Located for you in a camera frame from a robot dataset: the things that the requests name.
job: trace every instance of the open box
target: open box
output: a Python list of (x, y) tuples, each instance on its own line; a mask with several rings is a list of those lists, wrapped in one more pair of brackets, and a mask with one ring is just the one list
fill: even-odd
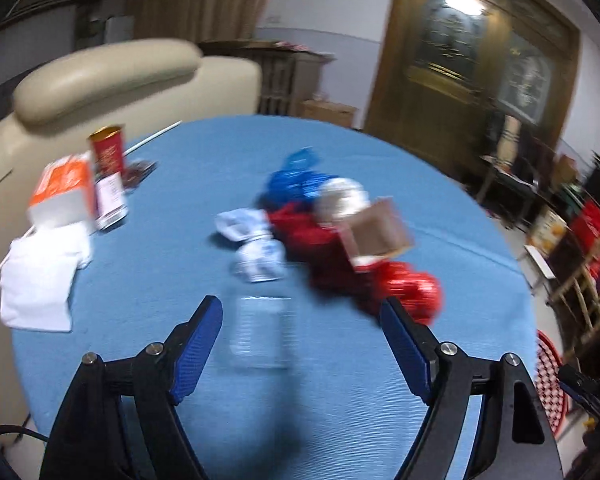
[(413, 239), (390, 198), (381, 198), (335, 225), (356, 272), (368, 272), (379, 262), (413, 247)]

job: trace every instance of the gold rim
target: gold rim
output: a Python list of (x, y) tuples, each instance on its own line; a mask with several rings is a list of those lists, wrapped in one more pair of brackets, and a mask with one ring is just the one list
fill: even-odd
[(99, 129), (97, 132), (92, 133), (89, 138), (93, 142), (100, 142), (104, 139), (109, 139), (109, 137), (113, 137), (116, 133), (122, 131), (122, 126), (106, 126), (105, 128)]

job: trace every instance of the red cup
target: red cup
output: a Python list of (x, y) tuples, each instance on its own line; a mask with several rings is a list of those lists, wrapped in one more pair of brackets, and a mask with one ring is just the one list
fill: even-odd
[(103, 176), (125, 170), (125, 157), (122, 150), (122, 126), (107, 126), (89, 136), (93, 151), (98, 159)]

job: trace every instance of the orange and white package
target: orange and white package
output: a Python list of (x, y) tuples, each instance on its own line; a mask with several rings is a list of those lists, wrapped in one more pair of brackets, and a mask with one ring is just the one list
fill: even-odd
[(27, 210), (36, 228), (52, 229), (84, 222), (88, 232), (96, 230), (96, 199), (88, 153), (60, 158), (48, 164)]

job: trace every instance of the white stick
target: white stick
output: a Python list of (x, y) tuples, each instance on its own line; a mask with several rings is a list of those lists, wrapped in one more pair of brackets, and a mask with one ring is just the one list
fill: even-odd
[(164, 132), (168, 132), (169, 130), (172, 130), (173, 128), (175, 128), (176, 126), (179, 126), (180, 124), (182, 124), (182, 121), (178, 121), (177, 123), (173, 123), (171, 126), (167, 126), (166, 128), (161, 129), (159, 132), (155, 132), (153, 135), (150, 135), (146, 139), (141, 140), (137, 144), (134, 144), (131, 148), (129, 148), (128, 150), (126, 150), (126, 152), (124, 153), (124, 155), (127, 156), (129, 153), (134, 152), (135, 150), (137, 150), (140, 146), (144, 146), (150, 140), (154, 140), (155, 137), (160, 137)]
[[(34, 230), (35, 230), (35, 227), (31, 226), (29, 229), (27, 229), (27, 232), (22, 235), (22, 238), (26, 238), (27, 236), (32, 234), (32, 232)], [(4, 267), (4, 264), (7, 262), (8, 259), (9, 259), (9, 253), (7, 253), (7, 255), (0, 262), (0, 271), (2, 270), (2, 268)]]

